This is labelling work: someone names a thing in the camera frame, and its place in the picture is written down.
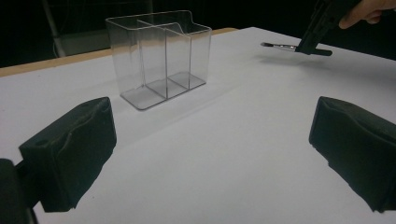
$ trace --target dark wall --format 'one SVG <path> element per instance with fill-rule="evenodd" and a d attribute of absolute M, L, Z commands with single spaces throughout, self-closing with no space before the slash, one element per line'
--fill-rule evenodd
<path fill-rule="evenodd" d="M 249 1 L 243 5 L 218 0 L 210 3 L 206 22 L 214 29 L 255 26 L 301 38 L 309 25 L 316 2 Z M 347 30 L 336 27 L 325 35 L 321 43 L 396 60 L 395 25 L 396 13 L 392 13 L 376 25 L 361 21 Z"/>
<path fill-rule="evenodd" d="M 62 34 L 105 29 L 104 19 L 145 13 L 147 8 L 121 0 L 49 0 Z M 219 29 L 251 26 L 301 38 L 316 0 L 246 1 L 153 0 L 155 12 L 187 9 L 194 21 Z M 53 41 L 41 1 L 1 1 L 0 67 L 54 58 Z M 348 30 L 335 28 L 322 43 L 396 60 L 396 13 L 377 25 L 364 21 Z"/>

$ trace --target human hand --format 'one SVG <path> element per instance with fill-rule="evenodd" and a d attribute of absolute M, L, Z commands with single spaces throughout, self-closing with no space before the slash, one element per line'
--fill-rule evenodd
<path fill-rule="evenodd" d="M 341 29 L 349 28 L 360 20 L 376 24 L 381 19 L 382 10 L 396 8 L 396 0 L 361 0 L 339 22 Z"/>

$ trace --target container lip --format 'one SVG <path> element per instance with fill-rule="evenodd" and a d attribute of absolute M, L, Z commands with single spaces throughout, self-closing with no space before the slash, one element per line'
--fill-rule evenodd
<path fill-rule="evenodd" d="M 144 30 L 144 29 L 148 29 L 148 28 L 150 28 L 150 27 L 157 27 L 157 28 L 160 28 L 160 29 L 168 30 L 168 29 L 166 29 L 166 28 L 162 28 L 161 26 L 164 26 L 164 25 L 167 25 L 167 24 L 171 24 L 171 23 L 164 23 L 164 24 L 161 24 L 161 25 L 153 25 L 153 24 L 152 24 L 151 26 L 148 26 L 148 27 L 140 27 L 140 28 L 129 28 L 129 27 L 120 25 L 120 24 L 114 22 L 113 20 L 122 19 L 122 18 L 137 18 L 137 17 L 149 16 L 149 15 L 162 15 L 162 14 L 177 13 L 177 12 L 187 12 L 187 13 L 189 13 L 189 14 L 191 15 L 191 23 L 194 24 L 194 25 L 196 25 L 196 26 L 200 26 L 200 27 L 203 27 L 203 28 L 204 28 L 203 30 L 196 31 L 196 32 L 191 32 L 191 33 L 185 33 L 185 32 L 182 31 L 181 33 L 182 33 L 183 35 L 195 35 L 195 34 L 206 33 L 206 32 L 211 32 L 211 31 L 212 31 L 212 29 L 211 29 L 210 27 L 208 27 L 208 26 L 204 26 L 204 25 L 195 23 L 195 22 L 193 21 L 193 19 L 192 19 L 192 13 L 191 13 L 189 10 L 176 10 L 176 11 L 165 11 L 165 12 L 146 13 L 146 14 L 139 14 L 139 15 L 132 15 L 132 16 L 111 17 L 111 18 L 105 19 L 105 21 L 108 22 L 108 23 L 111 23 L 111 24 L 113 24 L 113 25 L 115 25 L 115 26 L 119 26 L 119 27 L 122 28 L 122 29 L 129 30 L 129 31 Z"/>

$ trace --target finger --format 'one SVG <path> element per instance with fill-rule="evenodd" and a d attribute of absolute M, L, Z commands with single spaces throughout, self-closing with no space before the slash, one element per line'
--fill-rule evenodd
<path fill-rule="evenodd" d="M 369 20 L 366 20 L 369 24 L 376 24 L 379 23 L 379 21 L 381 21 L 381 17 L 373 17 Z"/>
<path fill-rule="evenodd" d="M 382 11 L 381 10 L 376 10 L 370 14 L 368 14 L 366 17 L 364 17 L 365 20 L 370 20 L 371 18 L 375 18 L 375 17 L 380 17 L 382 15 Z"/>
<path fill-rule="evenodd" d="M 380 8 L 378 6 L 379 1 L 360 1 L 355 7 L 353 7 L 343 19 L 340 20 L 339 26 L 341 29 L 349 28 L 356 24 L 358 21 L 363 20 L 367 15 L 372 13 L 374 10 Z"/>

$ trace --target transparent acrylic box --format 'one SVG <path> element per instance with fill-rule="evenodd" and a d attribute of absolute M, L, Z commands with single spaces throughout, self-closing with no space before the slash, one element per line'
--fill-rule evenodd
<path fill-rule="evenodd" d="M 139 110 L 206 84 L 209 27 L 189 11 L 106 20 L 120 96 Z"/>

